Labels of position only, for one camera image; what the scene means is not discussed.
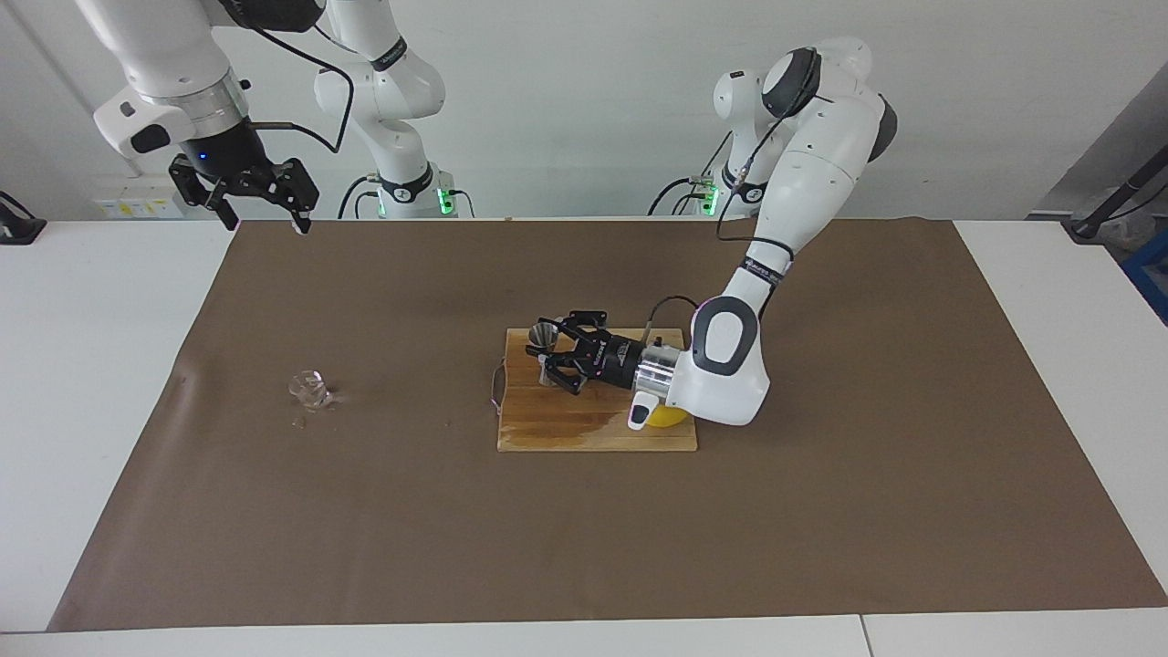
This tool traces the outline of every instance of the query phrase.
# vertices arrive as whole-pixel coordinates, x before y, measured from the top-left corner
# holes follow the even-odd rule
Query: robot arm
[[[207,207],[235,229],[238,217],[225,196],[256,196],[287,209],[297,230],[307,233],[319,192],[300,160],[267,159],[243,88],[211,39],[213,19],[199,0],[76,2],[128,82],[93,115],[114,150],[137,158],[178,144],[182,154],[169,173],[189,205]],[[322,12],[314,0],[232,6],[250,25],[273,30],[308,29]]]
[[[350,122],[369,147],[381,180],[381,207],[394,219],[451,214],[443,189],[452,177],[426,159],[418,132],[405,119],[438,113],[446,101],[442,76],[409,48],[384,0],[332,0],[336,39],[366,62],[341,68],[356,84]],[[341,117],[348,88],[333,75],[317,77],[317,102]]]
[[[550,321],[576,339],[571,354],[549,354],[538,346],[529,353],[543,357],[545,369],[568,365],[580,375],[565,378],[557,372],[557,379],[549,372],[549,378],[562,386],[566,381],[571,387],[564,387],[576,390],[580,379],[589,378],[632,388],[628,424],[634,429],[642,428],[660,404],[724,424],[753,420],[770,388],[759,317],[794,255],[835,216],[864,166],[896,133],[896,113],[865,84],[870,69],[868,47],[856,39],[794,50],[771,69],[760,104],[770,118],[756,120],[769,126],[767,133],[777,127],[776,122],[790,124],[793,134],[773,162],[745,258],[723,293],[702,304],[693,317],[689,350],[612,336],[603,316],[597,320],[596,313],[572,313],[565,321]],[[749,88],[749,74],[738,77]],[[757,133],[759,127],[756,124],[751,130]],[[763,153],[769,144],[759,146],[760,141],[750,152],[758,147],[755,162],[765,168],[769,162]],[[753,166],[749,172],[741,170],[750,152],[737,152],[744,159],[731,188],[742,188],[755,171]],[[579,325],[589,323],[596,331],[580,331]]]

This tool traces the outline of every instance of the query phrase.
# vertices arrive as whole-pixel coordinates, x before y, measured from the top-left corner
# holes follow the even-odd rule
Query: brown paper mat
[[[800,255],[750,427],[495,451],[505,327],[635,325],[742,254],[709,223],[245,223],[50,629],[1168,603],[948,223]],[[348,400],[296,429],[305,368]]]

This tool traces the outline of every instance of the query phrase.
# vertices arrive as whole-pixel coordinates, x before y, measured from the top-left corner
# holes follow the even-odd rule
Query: wall socket
[[[105,219],[186,219],[187,205],[173,187],[123,187],[98,192],[93,202]]]

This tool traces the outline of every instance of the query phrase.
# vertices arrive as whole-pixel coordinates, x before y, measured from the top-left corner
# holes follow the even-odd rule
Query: glass
[[[288,382],[292,394],[308,410],[320,410],[333,403],[333,393],[328,392],[324,376],[315,369],[305,369]]]
[[[556,343],[559,340],[559,328],[550,321],[538,321],[528,330],[527,340],[536,348],[549,352],[555,351]],[[550,388],[556,382],[548,378],[548,371],[543,368],[543,361],[547,358],[545,355],[540,355],[540,385]]]

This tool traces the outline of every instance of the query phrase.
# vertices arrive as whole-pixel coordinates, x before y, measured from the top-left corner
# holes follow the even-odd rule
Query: yellow object
[[[686,421],[689,414],[680,408],[674,408],[672,406],[659,406],[653,410],[653,415],[645,422],[649,427],[656,427],[659,429],[665,429],[667,427],[676,427]]]

